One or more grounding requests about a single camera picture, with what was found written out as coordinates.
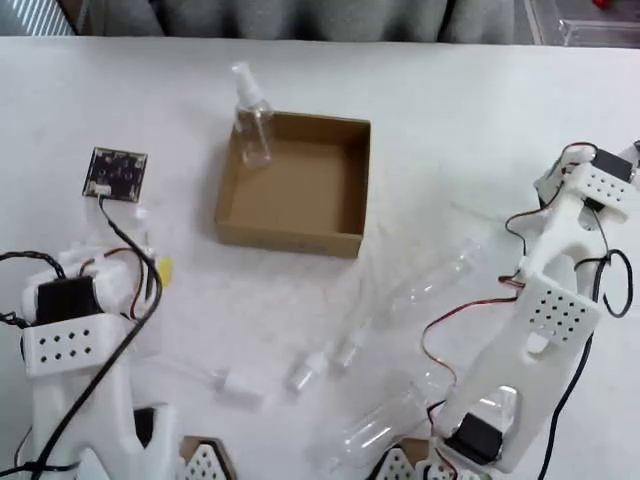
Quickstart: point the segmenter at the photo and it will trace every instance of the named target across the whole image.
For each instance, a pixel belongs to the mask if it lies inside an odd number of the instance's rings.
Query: table surface
[[[228,67],[240,59],[277,109],[372,121],[358,261],[216,242],[213,209],[235,102]],[[249,479],[323,478],[303,455],[321,432],[356,420],[401,380],[436,370],[419,351],[426,319],[467,298],[507,294],[493,282],[467,282],[434,299],[425,318],[377,332],[346,376],[286,396],[296,359],[348,325],[362,278],[386,290],[464,236],[495,236],[513,268],[519,244],[500,233],[500,220],[535,206],[531,183],[560,149],[589,140],[616,152],[640,136],[640,51],[631,50],[4,38],[0,72],[2,250],[55,253],[80,238],[94,146],[148,153],[142,201],[152,242],[175,272],[155,320],[162,353],[136,368],[136,396],[178,405],[185,432],[222,438]],[[632,260],[633,237],[614,242]],[[23,278],[37,270],[3,264],[3,311],[18,307]],[[464,367],[508,308],[460,315],[436,333],[434,349]],[[30,422],[30,394],[18,333],[0,328],[0,461],[8,465]],[[598,327],[549,479],[636,477],[640,381],[629,373],[639,333],[633,318]],[[266,395],[262,409],[220,401],[211,374],[223,368]],[[546,430],[513,478],[537,474]]]

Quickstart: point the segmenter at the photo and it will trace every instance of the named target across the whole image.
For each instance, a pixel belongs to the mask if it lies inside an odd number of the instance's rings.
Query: clear plastic bottle
[[[335,436],[321,440],[307,452],[319,469],[374,464],[395,442],[426,422],[427,402],[411,384]]]
[[[273,109],[246,62],[234,64],[231,70],[238,91],[235,129],[240,135],[244,163],[251,168],[267,165],[272,161]]]
[[[481,247],[466,240],[439,262],[420,271],[393,288],[382,304],[383,321],[402,322],[426,301],[454,286],[476,269]]]

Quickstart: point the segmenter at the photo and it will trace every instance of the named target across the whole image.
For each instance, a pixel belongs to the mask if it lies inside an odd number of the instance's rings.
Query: cardboard box
[[[273,162],[251,169],[231,133],[218,204],[222,243],[357,257],[367,211],[371,124],[277,112]]]

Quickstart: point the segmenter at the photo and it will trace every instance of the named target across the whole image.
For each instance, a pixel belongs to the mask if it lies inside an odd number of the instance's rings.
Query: red wire
[[[436,453],[440,457],[440,460],[442,460],[442,463],[444,463],[447,467],[449,467],[453,471],[453,480],[458,480],[458,469],[454,467],[453,463],[447,460],[447,457],[442,455],[442,453],[440,453],[440,450],[438,450],[437,448],[436,448]]]
[[[427,333],[429,332],[429,330],[433,327],[435,327],[436,325],[438,325],[439,323],[445,321],[447,318],[454,316],[455,314],[461,312],[462,310],[465,310],[469,307],[475,307],[477,305],[489,305],[489,304],[493,304],[493,303],[509,303],[509,302],[515,302],[518,299],[518,297],[508,297],[508,298],[488,298],[486,300],[476,300],[475,302],[469,302],[469,303],[465,303],[464,305],[460,305],[459,307],[454,308],[453,310],[445,313],[444,315],[442,315],[440,318],[436,318],[433,322],[431,322],[430,324],[428,324],[424,330],[422,331],[422,342],[421,342],[421,347],[422,347],[422,351],[425,353],[425,355],[427,357],[429,357],[433,362],[437,363],[438,365],[440,365],[443,368],[446,368],[449,373],[451,373],[451,375],[453,376],[453,385],[455,386],[458,383],[458,376],[456,375],[456,372],[453,370],[453,368],[451,368],[449,365],[447,365],[446,362],[444,362],[443,360],[439,359],[438,357],[435,357],[434,355],[432,355],[431,353],[429,353],[429,351],[427,350],[427,348],[424,345],[424,340],[425,337],[427,335]]]

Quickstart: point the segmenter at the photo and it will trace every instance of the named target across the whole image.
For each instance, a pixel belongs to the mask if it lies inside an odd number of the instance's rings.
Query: perforated white plate
[[[200,445],[179,480],[227,480],[220,460],[210,445]]]
[[[384,459],[376,480],[412,480],[415,470],[401,448],[392,448]]]

